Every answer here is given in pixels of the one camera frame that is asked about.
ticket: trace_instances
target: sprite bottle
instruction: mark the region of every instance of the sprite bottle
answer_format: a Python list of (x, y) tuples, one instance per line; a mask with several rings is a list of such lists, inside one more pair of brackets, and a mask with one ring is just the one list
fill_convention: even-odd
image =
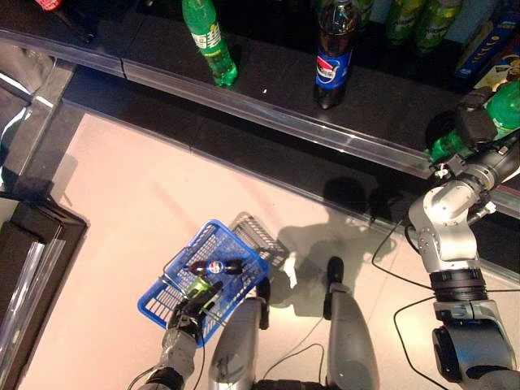
[(393, 0), (385, 23), (388, 42), (400, 46), (414, 31), (426, 0)]
[[(503, 84), (485, 107), (496, 126), (495, 140), (500, 140), (520, 128), (520, 80)], [(473, 151), (464, 145), (456, 129), (435, 141), (427, 152), (433, 163), (455, 153), (459, 153), (463, 158), (473, 154)]]
[(415, 51), (426, 55), (443, 40), (462, 8), (462, 0), (430, 0), (415, 29)]
[(183, 0), (184, 21), (193, 40), (206, 58), (217, 85), (232, 85), (238, 74), (229, 55), (211, 0)]
[(501, 85), (486, 110), (496, 126), (496, 140), (520, 128), (520, 80)]

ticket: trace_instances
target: cable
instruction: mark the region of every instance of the cable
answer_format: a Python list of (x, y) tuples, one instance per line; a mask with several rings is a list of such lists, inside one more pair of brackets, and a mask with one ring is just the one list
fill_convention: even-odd
[(148, 375), (150, 372), (152, 372), (155, 369), (155, 366), (151, 366), (148, 370), (141, 372), (138, 376), (136, 376), (132, 382), (127, 387), (127, 390), (132, 390), (132, 388), (136, 385), (137, 381), (141, 379), (143, 376)]
[(377, 256), (377, 254), (379, 253), (379, 251), (381, 250), (381, 248), (383, 248), (383, 245), (388, 241), (388, 239), (390, 238), (390, 236), (397, 230), (397, 228), (399, 227), (399, 225), (401, 225), (401, 223), (403, 222), (403, 219), (401, 219), (399, 222), (397, 222), (394, 227), (392, 228), (392, 230), (387, 234), (386, 237), (384, 237), (384, 239), (381, 241), (381, 244), (379, 244), (379, 246), (377, 247), (377, 249), (375, 250), (374, 252), (374, 255), (372, 256), (372, 265), (374, 267), (376, 267), (377, 269), (383, 271), (383, 272), (386, 272), (387, 274), (395, 277), (395, 278), (398, 278), (398, 279), (401, 279), (401, 280), (404, 280), (405, 282), (408, 282), (408, 283), (411, 283), (411, 284), (415, 284), (416, 286), (419, 286), (419, 287), (422, 287), (422, 288), (426, 288), (428, 290), (431, 290), (431, 287), (430, 286), (426, 286), (425, 284), (420, 284), (418, 282), (414, 282), (413, 280), (410, 280), (410, 279), (406, 279), (405, 277), (403, 276), (399, 276), (397, 274), (394, 274), (393, 272), (389, 271), (389, 270), (385, 270), (384, 268), (382, 268), (381, 266), (378, 266), (377, 264), (375, 264), (375, 257)]
[(420, 253), (419, 253), (419, 249), (418, 249), (418, 247), (415, 246), (415, 244), (412, 242), (412, 239), (410, 238), (410, 233), (408, 232), (409, 229), (410, 229), (410, 228), (413, 228), (413, 227), (414, 227), (414, 225), (411, 225), (411, 224), (410, 224), (410, 225), (407, 225), (407, 226), (405, 227), (405, 237), (406, 237), (406, 240), (408, 241), (409, 246), (412, 247), (412, 249), (415, 251), (415, 253), (416, 253), (416, 254), (420, 254)]
[(312, 332), (314, 332), (314, 329), (316, 329), (318, 327), (318, 325), (323, 321), (323, 317), (320, 318), (318, 320), (318, 322), (310, 329), (310, 331), (307, 333), (307, 336), (305, 336), (303, 339), (301, 339), (301, 341), (295, 346), (295, 347), (292, 347), (284, 356), (282, 356), (282, 358), (285, 358), (286, 356), (288, 356), (290, 353), (292, 353), (293, 351), (295, 351), (296, 349), (300, 348), (300, 345), (302, 345), (308, 338), (309, 336), (312, 334)]
[(418, 305), (419, 303), (423, 303), (423, 302), (426, 302), (426, 301), (430, 301), (431, 299), (433, 299), (435, 297), (428, 297), (428, 298), (424, 298), (424, 299), (421, 299), (420, 301), (416, 301), (414, 303), (411, 303), (407, 306), (404, 306), (404, 307), (401, 307), (398, 311), (396, 311), (393, 315), (393, 324), (394, 326), (396, 327), (396, 330), (397, 330), (397, 335), (399, 336), (399, 341), (401, 342), (401, 345), (403, 347), (403, 350), (405, 351), (405, 356), (406, 356), (406, 361), (408, 362), (410, 368), (412, 370), (414, 370), (417, 374), (421, 375), (424, 379), (426, 380), (429, 380), (430, 382), (432, 382), (433, 384), (436, 384), (437, 386), (439, 386), (440, 388), (442, 388), (443, 390), (449, 390), (448, 388), (444, 387), (442, 384), (440, 384), (439, 382), (435, 381), (434, 379), (430, 378), (429, 376), (427, 376), (426, 374), (423, 374), (421, 371), (419, 371), (417, 368), (414, 367), (414, 365), (412, 364), (412, 362), (410, 361), (410, 357), (408, 356), (408, 351), (406, 350), (406, 346), (405, 346), (405, 342), (403, 341), (403, 338), (401, 336), (401, 332), (399, 331), (399, 326), (397, 325), (397, 315), (403, 311), (403, 310), (406, 310), (406, 309), (409, 309), (410, 307), (412, 306), (415, 306), (415, 305)]
[(269, 370), (267, 370), (266, 373), (263, 375), (262, 380), (264, 380), (267, 377), (267, 374), (269, 374), (271, 372), (271, 370), (273, 370), (280, 363), (285, 362), (287, 359), (292, 358), (294, 356), (297, 356), (300, 353), (304, 353), (307, 349), (310, 349), (310, 348), (312, 348), (314, 346), (317, 346), (317, 347), (321, 348), (321, 350), (322, 350), (322, 357), (319, 360), (319, 372), (318, 372), (318, 382), (321, 384), (322, 383), (322, 367), (323, 367), (323, 358), (325, 356), (325, 348), (321, 344), (318, 344), (318, 343), (311, 344), (311, 345), (305, 347), (304, 349), (302, 349), (302, 350), (300, 350), (298, 352), (292, 353), (292, 354), (290, 354), (290, 355), (288, 355), (286, 357), (281, 358), (279, 361), (277, 361), (275, 364), (273, 364), (271, 367), (269, 367)]
[(520, 288), (509, 288), (505, 290), (488, 290), (488, 293), (520, 293)]
[(199, 382), (201, 381), (202, 372), (204, 371), (204, 362), (206, 361), (206, 343), (204, 341), (204, 335), (202, 334), (202, 331), (201, 331), (201, 338), (202, 338), (202, 366), (201, 366), (201, 371), (198, 373), (197, 382), (195, 382), (195, 386), (193, 386), (193, 390), (197, 390), (197, 386), (198, 386)]

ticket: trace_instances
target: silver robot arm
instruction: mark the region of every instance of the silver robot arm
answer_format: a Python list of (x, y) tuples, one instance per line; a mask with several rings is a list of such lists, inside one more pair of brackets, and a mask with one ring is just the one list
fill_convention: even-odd
[(204, 291), (192, 290), (179, 303), (162, 338), (162, 352), (152, 375), (139, 390), (183, 390), (194, 371), (193, 358), (202, 336), (205, 307), (222, 288), (217, 282)]
[(520, 388), (514, 351), (496, 303), (488, 299), (468, 222), (494, 211), (486, 202), (488, 192), (518, 171), (519, 133), (467, 162), (459, 159), (454, 180), (432, 189), (409, 209), (437, 300), (435, 315), (444, 323), (432, 334), (437, 367), (464, 389)]

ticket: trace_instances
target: pepsi bottle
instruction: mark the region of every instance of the pepsi bottle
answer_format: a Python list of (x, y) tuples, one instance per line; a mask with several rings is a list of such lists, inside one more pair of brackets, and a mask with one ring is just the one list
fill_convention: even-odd
[(326, 110), (340, 104), (359, 25), (353, 0), (331, 0), (318, 16), (319, 42), (314, 99)]
[(232, 259), (223, 260), (222, 262), (194, 262), (189, 266), (184, 266), (184, 269), (197, 276), (222, 273), (227, 275), (240, 275), (242, 273), (242, 260)]

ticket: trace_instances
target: white floor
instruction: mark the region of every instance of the white floor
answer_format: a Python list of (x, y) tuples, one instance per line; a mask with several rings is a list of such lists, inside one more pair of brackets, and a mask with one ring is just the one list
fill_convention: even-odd
[[(163, 330), (137, 311), (138, 298), (205, 221), (229, 224), (242, 211), (262, 221), (272, 236), (287, 245), (296, 267), (312, 262), (323, 268), (332, 255), (345, 260), (345, 283), (353, 288), (368, 322), (382, 389), (436, 388), (408, 367), (392, 323), (396, 310), (431, 292), (369, 264), (384, 238), (381, 232), (93, 116), (84, 117), (67, 154), (56, 176), (55, 194), (62, 205), (89, 221), (89, 230), (20, 389), (125, 389), (132, 378), (157, 362), (161, 350)], [(380, 264), (428, 283), (420, 258), (403, 236), (394, 235), (383, 247)], [(515, 287), (485, 276), (489, 288)], [(289, 307), (272, 308), (271, 327), (260, 334), (258, 378), (316, 324), (315, 303), (322, 296), (313, 291), (308, 301), (299, 297)], [(518, 294), (497, 293), (492, 298), (520, 357)], [(457, 388), (436, 371), (431, 329), (440, 323), (431, 301), (406, 311), (398, 321), (416, 367), (446, 387)], [(316, 342), (327, 347), (328, 327), (322, 321), (302, 346)], [(206, 368), (217, 339), (218, 335), (207, 345)], [(269, 379), (316, 381), (319, 356), (319, 349), (309, 349), (274, 369)], [(199, 351), (188, 390), (201, 361)], [(202, 378), (201, 390), (207, 388), (207, 374)]]

